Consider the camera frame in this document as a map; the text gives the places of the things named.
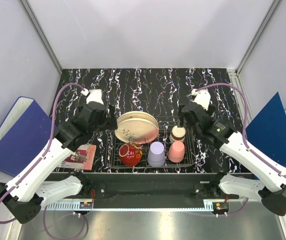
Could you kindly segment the white brown steel tumbler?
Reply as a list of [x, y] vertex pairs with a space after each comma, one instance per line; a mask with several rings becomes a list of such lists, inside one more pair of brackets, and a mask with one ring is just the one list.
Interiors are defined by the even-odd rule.
[[186, 130], [184, 127], [174, 126], [171, 130], [170, 134], [170, 142], [173, 143], [175, 141], [185, 141]]

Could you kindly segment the red floral bowl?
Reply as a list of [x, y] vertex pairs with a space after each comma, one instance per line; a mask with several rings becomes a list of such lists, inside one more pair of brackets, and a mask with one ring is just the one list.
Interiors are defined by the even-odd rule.
[[124, 165], [134, 167], [140, 162], [143, 150], [141, 145], [130, 142], [123, 144], [118, 153], [119, 158]]

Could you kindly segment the wire dish rack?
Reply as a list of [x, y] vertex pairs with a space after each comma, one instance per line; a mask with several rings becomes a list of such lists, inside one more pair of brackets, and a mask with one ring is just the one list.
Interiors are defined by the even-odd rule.
[[195, 163], [195, 147], [193, 143], [193, 136], [189, 129], [186, 130], [185, 140], [184, 140], [184, 157], [178, 162], [172, 162], [168, 158], [168, 151], [172, 145], [170, 142], [171, 130], [174, 126], [179, 124], [178, 116], [156, 116], [155, 119], [158, 122], [159, 130], [158, 136], [151, 141], [147, 141], [145, 138], [141, 140], [140, 146], [142, 147], [142, 157], [140, 161], [135, 166], [125, 165], [119, 156], [119, 150], [122, 145], [126, 143], [138, 143], [139, 140], [135, 140], [132, 136], [128, 135], [125, 141], [119, 139], [115, 132], [108, 137], [108, 150], [107, 150], [107, 164], [112, 169], [153, 169], [148, 161], [148, 153], [151, 149], [151, 145], [154, 142], [160, 142], [164, 146], [165, 162], [160, 166], [164, 171], [170, 171], [172, 169], [179, 170], [180, 168], [188, 168]]

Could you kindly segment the pink plastic cup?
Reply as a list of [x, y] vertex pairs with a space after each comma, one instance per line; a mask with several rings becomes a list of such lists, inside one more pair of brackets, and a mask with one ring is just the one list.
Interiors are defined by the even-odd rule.
[[175, 141], [170, 146], [168, 151], [168, 158], [173, 163], [179, 163], [183, 160], [185, 155], [185, 145], [183, 142]]

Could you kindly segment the lavender plastic cup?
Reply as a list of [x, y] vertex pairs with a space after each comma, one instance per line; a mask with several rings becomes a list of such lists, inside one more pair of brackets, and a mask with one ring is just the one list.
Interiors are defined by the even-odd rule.
[[151, 143], [147, 156], [148, 164], [153, 167], [161, 167], [165, 163], [165, 159], [164, 145], [159, 141]]

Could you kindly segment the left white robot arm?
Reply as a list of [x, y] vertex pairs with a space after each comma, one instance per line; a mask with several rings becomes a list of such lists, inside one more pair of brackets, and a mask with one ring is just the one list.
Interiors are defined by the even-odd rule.
[[21, 224], [31, 221], [42, 207], [69, 196], [85, 198], [91, 194], [92, 181], [82, 173], [73, 173], [68, 178], [41, 189], [40, 185], [52, 171], [81, 145], [88, 142], [94, 133], [116, 130], [115, 106], [105, 107], [91, 101], [79, 107], [70, 120], [60, 123], [51, 132], [44, 151], [8, 183], [0, 182], [0, 204], [4, 204], [14, 219]]

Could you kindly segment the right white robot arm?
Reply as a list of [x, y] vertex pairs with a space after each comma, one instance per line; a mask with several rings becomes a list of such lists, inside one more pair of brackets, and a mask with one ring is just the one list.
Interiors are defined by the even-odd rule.
[[286, 167], [255, 148], [229, 122], [211, 117], [200, 104], [180, 105], [178, 113], [180, 126], [191, 129], [196, 139], [231, 156], [257, 177], [254, 180], [220, 172], [209, 183], [213, 197], [238, 195], [260, 201], [278, 216], [286, 215]]

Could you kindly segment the rear beige plate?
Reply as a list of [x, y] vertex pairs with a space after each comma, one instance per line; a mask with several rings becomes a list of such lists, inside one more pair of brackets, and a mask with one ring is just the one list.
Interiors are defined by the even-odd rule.
[[143, 111], [130, 111], [122, 114], [118, 119], [117, 123], [120, 124], [125, 120], [132, 119], [132, 118], [140, 118], [153, 123], [156, 127], [159, 127], [157, 120], [147, 112]]

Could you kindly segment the front beige pink plate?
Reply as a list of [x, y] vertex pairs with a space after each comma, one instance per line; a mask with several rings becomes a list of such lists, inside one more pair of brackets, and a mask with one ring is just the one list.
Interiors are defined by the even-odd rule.
[[159, 128], [149, 120], [130, 118], [119, 123], [114, 133], [122, 142], [141, 145], [155, 140], [159, 134]]

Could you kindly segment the pink booklet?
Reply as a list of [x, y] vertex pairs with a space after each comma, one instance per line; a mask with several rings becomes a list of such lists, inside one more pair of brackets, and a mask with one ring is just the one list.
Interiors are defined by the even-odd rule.
[[58, 167], [75, 170], [92, 170], [96, 145], [84, 144], [81, 145], [75, 152], [62, 161]]

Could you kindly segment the left blue binder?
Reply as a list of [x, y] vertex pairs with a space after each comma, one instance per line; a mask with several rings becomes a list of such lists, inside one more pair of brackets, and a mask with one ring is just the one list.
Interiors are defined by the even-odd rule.
[[0, 171], [18, 175], [47, 144], [51, 119], [29, 97], [18, 97], [0, 125]]

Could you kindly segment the blue binder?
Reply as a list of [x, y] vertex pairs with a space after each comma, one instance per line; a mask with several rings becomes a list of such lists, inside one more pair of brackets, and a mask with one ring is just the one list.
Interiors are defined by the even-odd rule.
[[29, 97], [18, 97], [0, 125], [0, 171], [18, 175], [47, 144], [51, 119]]
[[286, 113], [276, 93], [246, 128], [248, 141], [286, 167]]

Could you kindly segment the right blue binder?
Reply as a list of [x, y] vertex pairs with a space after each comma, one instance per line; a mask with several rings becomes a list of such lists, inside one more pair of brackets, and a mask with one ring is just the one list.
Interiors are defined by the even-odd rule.
[[276, 93], [246, 128], [248, 141], [286, 167], [286, 113]]

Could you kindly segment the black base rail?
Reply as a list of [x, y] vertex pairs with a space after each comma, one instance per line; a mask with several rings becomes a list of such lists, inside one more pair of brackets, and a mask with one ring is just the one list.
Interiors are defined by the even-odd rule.
[[224, 173], [53, 173], [37, 190], [42, 207], [75, 211], [200, 211], [222, 201]]

